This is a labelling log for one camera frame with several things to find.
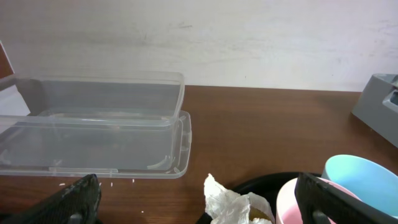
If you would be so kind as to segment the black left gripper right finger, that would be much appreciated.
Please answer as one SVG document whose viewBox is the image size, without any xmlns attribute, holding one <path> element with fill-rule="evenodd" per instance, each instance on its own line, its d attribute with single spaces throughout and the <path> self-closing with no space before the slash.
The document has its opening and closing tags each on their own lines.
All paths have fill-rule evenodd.
<svg viewBox="0 0 398 224">
<path fill-rule="evenodd" d="M 303 224 L 397 224 L 397 219 L 309 173 L 300 173 L 295 198 Z"/>
</svg>

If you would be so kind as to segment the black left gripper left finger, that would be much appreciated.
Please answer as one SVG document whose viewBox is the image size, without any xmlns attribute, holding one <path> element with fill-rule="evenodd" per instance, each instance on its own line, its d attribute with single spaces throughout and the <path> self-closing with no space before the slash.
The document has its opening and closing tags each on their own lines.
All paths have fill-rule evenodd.
<svg viewBox="0 0 398 224">
<path fill-rule="evenodd" d="M 27 210 L 1 215 L 6 224 L 95 224 L 101 200 L 96 174 L 88 174 Z"/>
</svg>

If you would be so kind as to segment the pink cup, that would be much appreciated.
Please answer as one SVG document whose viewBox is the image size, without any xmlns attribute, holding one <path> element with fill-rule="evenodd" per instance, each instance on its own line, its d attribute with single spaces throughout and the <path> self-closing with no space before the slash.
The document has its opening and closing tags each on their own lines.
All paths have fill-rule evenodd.
<svg viewBox="0 0 398 224">
<path fill-rule="evenodd" d="M 299 210 L 294 190 L 297 177 L 285 183 L 279 190 L 276 200 L 276 224 L 302 224 L 302 217 Z"/>
</svg>

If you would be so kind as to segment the light blue cup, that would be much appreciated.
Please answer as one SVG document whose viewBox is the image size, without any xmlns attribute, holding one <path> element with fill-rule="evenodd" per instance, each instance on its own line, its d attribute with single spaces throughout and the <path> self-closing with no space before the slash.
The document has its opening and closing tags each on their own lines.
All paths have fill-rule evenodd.
<svg viewBox="0 0 398 224">
<path fill-rule="evenodd" d="M 397 218 L 397 176 L 385 167 L 347 154 L 329 158 L 322 178 L 337 183 L 364 203 Z"/>
</svg>

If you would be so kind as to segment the white tissue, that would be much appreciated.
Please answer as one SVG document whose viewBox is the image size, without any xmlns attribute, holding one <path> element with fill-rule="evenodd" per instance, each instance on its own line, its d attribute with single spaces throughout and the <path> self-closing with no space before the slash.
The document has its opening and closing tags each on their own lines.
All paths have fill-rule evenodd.
<svg viewBox="0 0 398 224">
<path fill-rule="evenodd" d="M 274 224 L 270 203 L 260 195 L 226 189 L 208 174 L 204 181 L 205 213 L 211 224 Z"/>
</svg>

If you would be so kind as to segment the clear plastic waste bin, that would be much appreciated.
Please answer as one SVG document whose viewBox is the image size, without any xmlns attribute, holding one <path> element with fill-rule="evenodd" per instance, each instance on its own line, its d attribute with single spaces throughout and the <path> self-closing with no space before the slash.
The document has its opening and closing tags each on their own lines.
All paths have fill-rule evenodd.
<svg viewBox="0 0 398 224">
<path fill-rule="evenodd" d="M 1 174 L 176 179 L 188 167 L 183 75 L 1 79 Z"/>
</svg>

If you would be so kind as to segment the grey dishwasher rack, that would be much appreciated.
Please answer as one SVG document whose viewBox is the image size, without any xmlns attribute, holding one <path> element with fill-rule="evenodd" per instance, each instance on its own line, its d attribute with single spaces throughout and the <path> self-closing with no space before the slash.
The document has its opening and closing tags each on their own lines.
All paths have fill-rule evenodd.
<svg viewBox="0 0 398 224">
<path fill-rule="evenodd" d="M 352 113 L 397 146 L 397 75 L 372 75 Z"/>
</svg>

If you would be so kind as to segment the round black tray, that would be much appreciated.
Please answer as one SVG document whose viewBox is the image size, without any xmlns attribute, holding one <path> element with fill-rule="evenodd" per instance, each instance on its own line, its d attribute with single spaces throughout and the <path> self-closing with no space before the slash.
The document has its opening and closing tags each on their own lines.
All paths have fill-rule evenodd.
<svg viewBox="0 0 398 224">
<path fill-rule="evenodd" d="M 288 181 L 299 176 L 298 172 L 281 172 L 275 174 L 264 175 L 255 179 L 251 179 L 232 191 L 241 195 L 252 192 L 254 194 L 264 197 L 271 206 L 272 213 L 276 215 L 276 200 L 277 194 L 282 186 Z M 197 221 L 198 224 L 211 224 L 212 218 L 204 213 Z"/>
</svg>

